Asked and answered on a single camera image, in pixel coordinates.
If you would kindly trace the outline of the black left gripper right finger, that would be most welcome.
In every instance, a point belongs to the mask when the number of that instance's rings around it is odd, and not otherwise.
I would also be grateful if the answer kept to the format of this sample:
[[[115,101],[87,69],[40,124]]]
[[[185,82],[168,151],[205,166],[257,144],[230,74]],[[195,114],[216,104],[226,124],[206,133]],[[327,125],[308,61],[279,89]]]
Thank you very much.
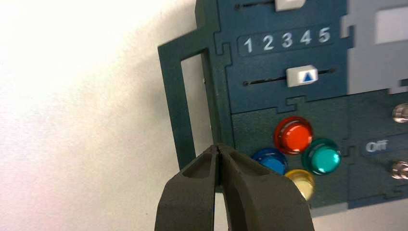
[[[219,182],[230,231],[313,231],[309,205],[295,184],[220,144]]]

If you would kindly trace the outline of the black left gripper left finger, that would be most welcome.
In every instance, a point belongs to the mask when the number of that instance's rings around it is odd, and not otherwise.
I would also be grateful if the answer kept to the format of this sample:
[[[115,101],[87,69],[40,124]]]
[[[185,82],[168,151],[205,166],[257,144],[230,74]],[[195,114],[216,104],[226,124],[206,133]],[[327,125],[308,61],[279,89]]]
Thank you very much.
[[[215,189],[219,185],[219,150],[211,145],[165,185],[156,231],[212,231]]]

